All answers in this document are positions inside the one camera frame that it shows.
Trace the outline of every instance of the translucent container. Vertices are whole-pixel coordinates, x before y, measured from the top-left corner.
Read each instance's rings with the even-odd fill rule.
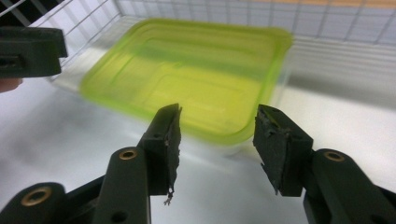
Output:
[[[257,105],[270,102],[291,43],[278,28],[148,19],[96,63],[79,90],[144,119],[179,103],[183,132],[237,144],[253,134]]]

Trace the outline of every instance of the screw hole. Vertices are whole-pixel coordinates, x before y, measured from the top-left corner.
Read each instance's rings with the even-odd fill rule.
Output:
[[[135,158],[136,156],[137,156],[137,151],[134,150],[134,149],[132,149],[132,150],[125,150],[125,151],[122,151],[122,152],[120,153],[120,159],[122,159],[122,160],[124,160],[124,161],[133,159],[133,158]]]
[[[42,187],[34,189],[26,194],[21,201],[24,206],[33,206],[46,201],[51,195],[51,189],[49,187]]]
[[[128,217],[128,214],[124,213],[124,212],[116,212],[115,214],[113,214],[113,216],[111,217],[111,221],[113,223],[120,223],[126,220],[126,218]]]
[[[370,219],[375,223],[375,224],[389,224],[383,217],[377,216],[377,215],[371,215]]]
[[[344,156],[338,152],[327,151],[324,153],[324,156],[331,161],[344,161],[345,160]]]

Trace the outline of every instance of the wire rack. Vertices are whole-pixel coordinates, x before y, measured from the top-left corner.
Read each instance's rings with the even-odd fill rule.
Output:
[[[43,15],[32,24],[20,9],[27,2]],[[58,0],[50,11],[39,0],[1,3],[0,17],[12,13],[25,26],[63,29],[70,55],[63,65],[122,16],[278,26],[315,39],[396,46],[392,0]]]

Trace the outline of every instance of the brass screw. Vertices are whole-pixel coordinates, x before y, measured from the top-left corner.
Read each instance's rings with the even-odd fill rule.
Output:
[[[136,156],[137,156],[137,151],[135,149],[128,149],[120,153],[120,159],[122,159],[123,161],[131,160]]]
[[[340,153],[335,152],[335,151],[327,151],[324,153],[324,156],[331,161],[344,161],[345,160],[343,155],[341,155]]]
[[[50,187],[41,187],[34,189],[26,194],[21,201],[24,206],[33,206],[46,201],[52,193]]]

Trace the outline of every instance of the plastic container lid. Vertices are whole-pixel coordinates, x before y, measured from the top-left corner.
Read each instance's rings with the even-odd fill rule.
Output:
[[[292,36],[278,28],[148,19],[133,26],[88,72],[81,94],[152,119],[183,107],[182,132],[230,145],[253,135]]]

